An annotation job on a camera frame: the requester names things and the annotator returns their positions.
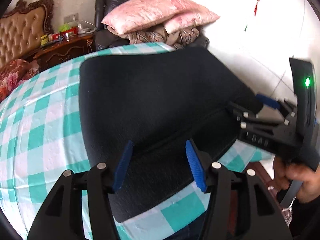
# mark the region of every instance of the yellow container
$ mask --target yellow container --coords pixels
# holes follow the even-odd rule
[[[40,38],[41,45],[45,45],[49,42],[48,35],[44,35]]]

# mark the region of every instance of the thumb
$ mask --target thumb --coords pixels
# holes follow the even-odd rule
[[[316,179],[316,174],[307,166],[301,164],[290,164],[285,172],[285,176],[291,180],[312,182]]]

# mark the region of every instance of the checkered tablecloth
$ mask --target checkered tablecloth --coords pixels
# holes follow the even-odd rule
[[[90,169],[79,117],[81,63],[99,55],[171,50],[163,43],[145,43],[93,52],[31,78],[0,104],[0,207],[23,239],[61,173]],[[252,158],[269,155],[236,142],[220,162],[242,171]],[[203,213],[208,201],[208,194],[192,183],[153,209],[116,223],[117,229],[122,240],[161,240]],[[92,239],[86,192],[82,203],[85,236]]]

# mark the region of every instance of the pink pillow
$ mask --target pink pillow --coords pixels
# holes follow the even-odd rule
[[[123,35],[160,24],[195,4],[190,0],[129,0],[108,13],[102,23]]]
[[[209,11],[206,7],[194,3],[194,9],[183,12],[173,16],[170,20],[163,23],[167,33],[174,33],[187,27],[196,27],[213,23],[220,18],[220,16]]]

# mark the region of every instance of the nightstand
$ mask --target nightstand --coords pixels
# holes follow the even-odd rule
[[[94,51],[93,34],[78,34],[68,41],[63,40],[44,49],[39,49],[34,58],[42,72],[58,64],[66,62]]]

